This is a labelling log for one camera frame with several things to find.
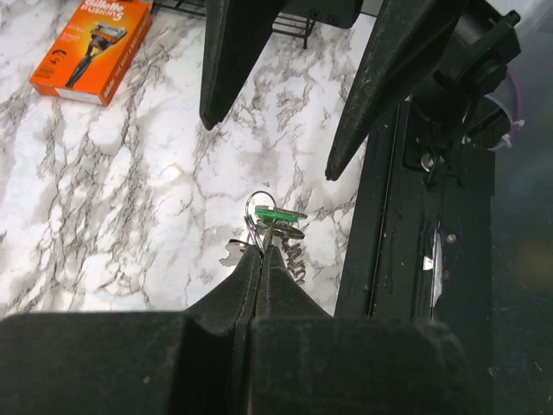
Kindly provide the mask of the green key tag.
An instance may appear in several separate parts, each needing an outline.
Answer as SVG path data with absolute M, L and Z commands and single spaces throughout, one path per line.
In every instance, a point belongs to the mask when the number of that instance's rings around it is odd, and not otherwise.
M 300 220 L 297 214 L 265 205 L 255 206 L 254 213 L 259 220 L 268 223 L 291 225 L 296 224 Z

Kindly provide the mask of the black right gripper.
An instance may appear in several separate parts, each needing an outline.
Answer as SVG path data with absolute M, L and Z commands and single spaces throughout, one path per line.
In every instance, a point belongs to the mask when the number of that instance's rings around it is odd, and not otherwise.
M 362 0 L 287 0 L 281 11 L 350 29 Z M 463 1 L 384 1 L 361 58 L 329 152 L 325 176 L 336 181 L 383 117 L 438 68 Z M 270 35 L 207 25 L 200 85 L 200 119 L 207 130 L 230 111 Z

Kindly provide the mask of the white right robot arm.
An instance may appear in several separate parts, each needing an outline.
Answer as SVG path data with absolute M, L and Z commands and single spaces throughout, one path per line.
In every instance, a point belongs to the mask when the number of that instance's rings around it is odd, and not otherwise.
M 282 12 L 340 29 L 353 26 L 359 1 L 208 1 L 200 89 L 207 129 L 234 104 Z M 478 101 L 503 81 L 520 54 L 519 14 L 486 1 L 385 1 L 340 117 L 326 178 L 340 178 L 365 138 L 404 99 L 427 125 L 423 144 L 463 135 Z

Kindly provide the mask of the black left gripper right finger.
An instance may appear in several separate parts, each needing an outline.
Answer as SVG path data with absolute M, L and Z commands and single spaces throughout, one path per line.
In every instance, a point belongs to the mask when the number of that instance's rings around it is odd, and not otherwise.
M 472 414 L 467 359 L 448 326 L 328 316 L 264 254 L 251 323 L 254 414 Z

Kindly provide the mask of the red handled steel key organizer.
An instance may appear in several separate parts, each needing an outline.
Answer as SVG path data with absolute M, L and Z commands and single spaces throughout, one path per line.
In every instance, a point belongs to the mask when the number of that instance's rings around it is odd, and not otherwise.
M 254 208 L 258 205 L 283 209 L 285 212 L 297 214 L 300 220 L 291 225 L 261 221 L 254 213 Z M 300 225 L 307 218 L 305 213 L 279 207 L 275 197 L 268 191 L 254 191 L 245 203 L 246 239 L 230 239 L 226 243 L 226 255 L 219 262 L 224 267 L 234 267 L 249 247 L 256 248 L 261 256 L 264 256 L 270 247 L 275 247 L 283 257 L 285 271 L 296 284 L 302 285 L 305 283 L 307 271 L 302 248 L 305 232 Z

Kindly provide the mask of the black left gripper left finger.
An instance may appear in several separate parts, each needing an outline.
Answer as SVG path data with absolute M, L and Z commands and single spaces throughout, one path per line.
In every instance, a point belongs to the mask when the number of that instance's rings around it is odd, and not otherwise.
M 261 257 L 183 311 L 28 313 L 1 322 L 4 414 L 243 414 Z

